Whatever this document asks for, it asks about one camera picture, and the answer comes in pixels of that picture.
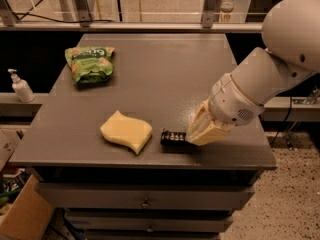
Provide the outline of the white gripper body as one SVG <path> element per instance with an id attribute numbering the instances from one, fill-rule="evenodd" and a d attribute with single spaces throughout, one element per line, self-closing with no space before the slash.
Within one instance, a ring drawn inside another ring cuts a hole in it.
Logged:
<path id="1" fill-rule="evenodd" d="M 249 124 L 264 110 L 263 105 L 256 105 L 239 90 L 230 73 L 213 85 L 208 106 L 216 120 L 236 126 Z"/>

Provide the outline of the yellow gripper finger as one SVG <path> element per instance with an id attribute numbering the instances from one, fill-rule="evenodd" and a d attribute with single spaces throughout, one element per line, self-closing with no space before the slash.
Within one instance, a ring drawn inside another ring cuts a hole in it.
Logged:
<path id="1" fill-rule="evenodd" d="M 192 122 L 190 123 L 186 137 L 201 138 L 210 131 L 212 121 L 213 117 L 209 110 L 208 101 L 205 100 L 200 104 Z"/>
<path id="2" fill-rule="evenodd" d="M 187 130 L 187 141 L 197 146 L 203 146 L 227 137 L 234 127 L 234 124 L 220 120 L 193 122 Z"/>

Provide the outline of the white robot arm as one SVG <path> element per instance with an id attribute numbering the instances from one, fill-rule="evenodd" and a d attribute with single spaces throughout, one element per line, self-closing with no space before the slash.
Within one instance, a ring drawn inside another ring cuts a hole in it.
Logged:
<path id="1" fill-rule="evenodd" d="M 264 48 L 255 48 L 211 88 L 186 132 L 203 146 L 249 124 L 277 94 L 320 71 L 320 0 L 283 0 L 262 23 Z"/>

